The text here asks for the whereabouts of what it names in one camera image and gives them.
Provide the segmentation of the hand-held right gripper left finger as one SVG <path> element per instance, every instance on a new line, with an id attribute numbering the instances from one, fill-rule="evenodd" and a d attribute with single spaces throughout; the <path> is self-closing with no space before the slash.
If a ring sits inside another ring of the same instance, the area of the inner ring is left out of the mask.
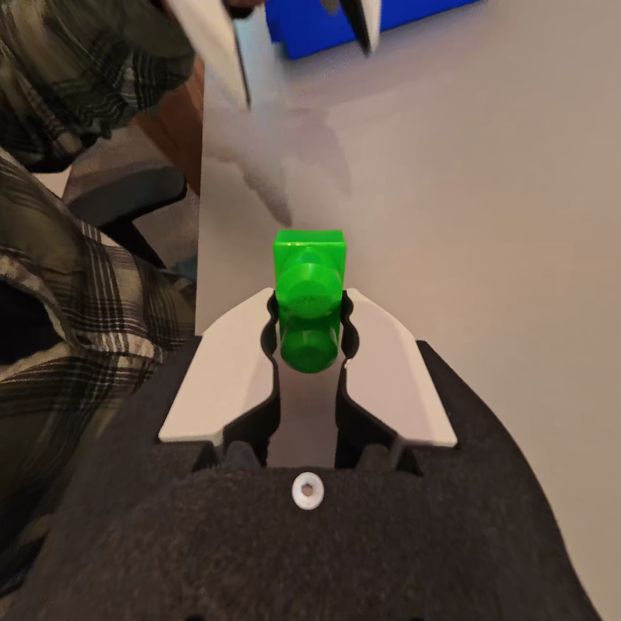
<path id="1" fill-rule="evenodd" d="M 280 423 L 274 305 L 264 288 L 215 320 L 202 334 L 162 424 L 161 443 L 264 443 Z"/>

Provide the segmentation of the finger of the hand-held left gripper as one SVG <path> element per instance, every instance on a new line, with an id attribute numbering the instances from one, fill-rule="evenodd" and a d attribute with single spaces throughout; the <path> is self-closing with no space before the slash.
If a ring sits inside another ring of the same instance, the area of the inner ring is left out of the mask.
<path id="1" fill-rule="evenodd" d="M 339 1 L 354 37 L 368 57 L 379 45 L 382 1 Z"/>
<path id="2" fill-rule="evenodd" d="M 234 20 L 223 1 L 167 1 L 204 63 L 211 98 L 221 107 L 248 111 L 250 91 Z"/>

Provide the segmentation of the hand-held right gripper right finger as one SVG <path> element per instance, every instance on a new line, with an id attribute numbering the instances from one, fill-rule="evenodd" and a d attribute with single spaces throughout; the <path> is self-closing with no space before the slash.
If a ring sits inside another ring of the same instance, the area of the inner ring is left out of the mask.
<path id="1" fill-rule="evenodd" d="M 367 446 L 390 460 L 413 447 L 452 450 L 458 439 L 419 342 L 405 325 L 354 288 L 343 292 L 344 354 L 335 401 L 335 460 L 359 460 Z"/>

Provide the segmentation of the blue plastic bin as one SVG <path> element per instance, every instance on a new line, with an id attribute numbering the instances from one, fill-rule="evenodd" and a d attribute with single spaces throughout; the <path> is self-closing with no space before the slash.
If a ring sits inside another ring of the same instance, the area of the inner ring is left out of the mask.
<path id="1" fill-rule="evenodd" d="M 382 1 L 380 33 L 475 3 Z M 292 60 L 356 41 L 338 1 L 267 1 L 265 13 L 271 41 Z"/>

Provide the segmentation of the green two-stud mega block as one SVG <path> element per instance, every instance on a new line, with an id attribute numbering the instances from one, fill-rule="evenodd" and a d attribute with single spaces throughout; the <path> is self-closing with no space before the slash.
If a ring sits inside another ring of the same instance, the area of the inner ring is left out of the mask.
<path id="1" fill-rule="evenodd" d="M 346 241 L 341 230 L 280 230 L 273 243 L 282 360 L 304 374 L 334 363 Z"/>

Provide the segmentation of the person's left forearm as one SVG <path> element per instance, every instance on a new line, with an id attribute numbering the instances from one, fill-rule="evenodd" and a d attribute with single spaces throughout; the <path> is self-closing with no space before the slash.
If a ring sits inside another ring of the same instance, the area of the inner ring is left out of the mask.
<path id="1" fill-rule="evenodd" d="M 1 152 L 57 173 L 190 77 L 159 1 L 2 1 Z"/>

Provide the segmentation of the grey office chair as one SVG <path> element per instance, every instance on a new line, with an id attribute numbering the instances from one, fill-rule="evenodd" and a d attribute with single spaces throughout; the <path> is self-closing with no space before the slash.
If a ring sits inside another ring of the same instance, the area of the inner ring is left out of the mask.
<path id="1" fill-rule="evenodd" d="M 77 218 L 97 228 L 122 248 L 155 268 L 165 264 L 135 221 L 186 197 L 185 176 L 171 165 L 151 167 L 122 176 L 68 203 Z"/>

